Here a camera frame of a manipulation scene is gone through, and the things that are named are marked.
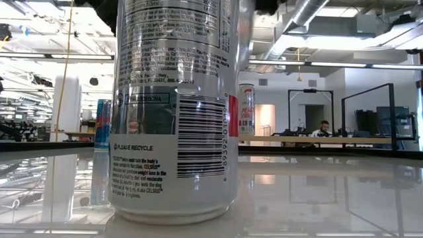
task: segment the ceiling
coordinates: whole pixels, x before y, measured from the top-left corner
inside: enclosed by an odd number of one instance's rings
[[[12,8],[6,1],[0,0],[0,24],[9,24],[13,38],[3,45],[0,52],[28,52],[33,54],[66,54],[67,34],[69,28],[69,1],[37,0],[27,1],[31,10],[22,14]],[[375,12],[391,12],[397,9],[411,7],[416,1],[357,1],[357,0],[332,0],[317,15],[325,20],[335,22],[339,18],[351,19],[361,11],[364,14]],[[260,58],[266,53],[278,39],[275,34],[281,23],[282,15],[293,10],[295,1],[288,1],[280,6],[279,11],[273,16],[254,16],[254,28],[252,30],[253,48],[251,57]],[[71,24],[70,53],[83,55],[108,55],[112,56],[116,51],[116,39],[110,28],[96,15],[95,10],[89,6],[74,7]],[[313,61],[360,61],[358,52],[353,50],[318,50],[313,48],[300,48],[299,51],[286,50],[283,54],[287,60],[313,60]],[[380,54],[381,52],[364,52],[366,54]],[[391,63],[399,63],[403,59],[401,51],[392,51],[391,58],[386,57],[386,52],[381,59],[390,59]],[[95,93],[95,91],[111,91],[113,82],[113,61],[85,61],[69,65],[69,71],[79,75],[83,84],[83,108],[95,110],[97,99],[110,99],[111,94]],[[11,59],[0,58],[0,77],[4,78],[5,88],[15,89],[45,89],[44,86],[35,85],[33,76],[37,75],[54,84],[56,75],[64,70],[64,60],[34,60],[34,59]],[[286,72],[295,72],[298,67],[287,67]],[[323,68],[303,68],[305,72],[320,73]],[[91,77],[97,77],[98,86],[89,83]],[[52,93],[25,93],[38,97],[45,105],[52,103]],[[6,99],[0,95],[0,102]]]

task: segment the black frame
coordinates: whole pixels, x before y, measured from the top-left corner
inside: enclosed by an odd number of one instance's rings
[[[356,93],[354,95],[351,95],[351,96],[348,96],[348,97],[341,99],[342,136],[344,137],[344,132],[345,132],[345,129],[346,129],[346,125],[345,125],[346,124],[346,122],[345,122],[345,120],[346,120],[345,100],[350,99],[352,97],[356,97],[358,95],[362,95],[364,93],[372,92],[376,89],[380,89],[380,88],[383,88],[383,87],[388,87],[388,90],[389,90],[389,111],[390,111],[390,117],[391,117],[390,120],[391,120],[391,139],[392,139],[391,147],[392,147],[393,151],[397,151],[398,150],[398,147],[397,147],[397,141],[398,141],[398,139],[397,139],[397,126],[396,126],[397,120],[395,119],[395,94],[394,94],[394,84],[393,83],[386,83],[384,85],[380,85],[378,87],[374,87],[372,89],[368,89],[366,91],[362,91],[360,93]]]
[[[288,90],[288,129],[291,130],[291,92],[303,92],[303,93],[330,93],[330,111],[332,112],[330,122],[332,124],[332,133],[335,133],[335,116],[334,116],[334,103],[333,103],[333,91],[332,90],[317,90],[317,89],[289,89]]]

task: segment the red and white can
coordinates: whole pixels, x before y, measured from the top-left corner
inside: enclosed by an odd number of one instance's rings
[[[239,0],[122,0],[109,200],[127,219],[204,221],[237,194]]]
[[[253,136],[255,134],[255,90],[254,85],[239,85],[239,134]]]

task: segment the exposed duct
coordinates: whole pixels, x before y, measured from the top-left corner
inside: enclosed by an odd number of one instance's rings
[[[309,24],[328,2],[329,0],[298,0],[292,17],[288,20],[287,24],[284,24],[283,33]],[[290,39],[291,36],[281,35],[270,50],[263,55],[262,60],[278,60],[289,45],[291,45]],[[267,68],[267,65],[258,66],[256,71],[263,73]]]

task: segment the computer monitor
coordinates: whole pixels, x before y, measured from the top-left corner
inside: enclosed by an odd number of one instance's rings
[[[391,109],[389,106],[378,106],[377,111],[377,120],[379,125],[390,126],[391,125]],[[410,118],[410,109],[407,106],[396,106],[395,107],[395,121],[397,126],[409,126]]]

